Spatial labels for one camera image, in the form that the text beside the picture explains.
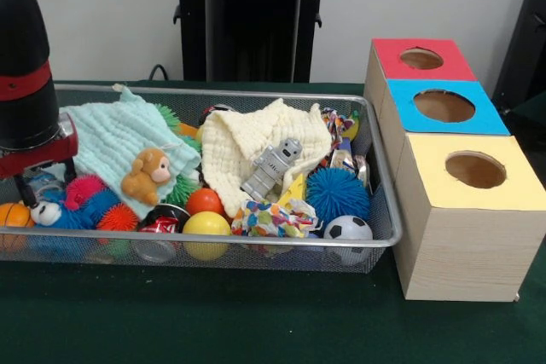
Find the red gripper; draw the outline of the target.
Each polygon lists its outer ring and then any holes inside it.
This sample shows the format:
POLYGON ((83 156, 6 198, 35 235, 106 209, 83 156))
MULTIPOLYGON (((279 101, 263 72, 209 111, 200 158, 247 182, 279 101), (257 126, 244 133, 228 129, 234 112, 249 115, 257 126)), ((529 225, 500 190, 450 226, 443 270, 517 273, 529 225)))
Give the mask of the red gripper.
POLYGON ((38 206, 32 187, 22 174, 26 170, 47 168, 53 164, 64 164, 64 181, 70 183, 77 177, 73 158, 78 153, 78 133, 69 114, 61 114, 59 129, 55 136, 42 145, 30 149, 6 151, 1 149, 1 178, 14 177, 23 204, 30 209, 38 206))

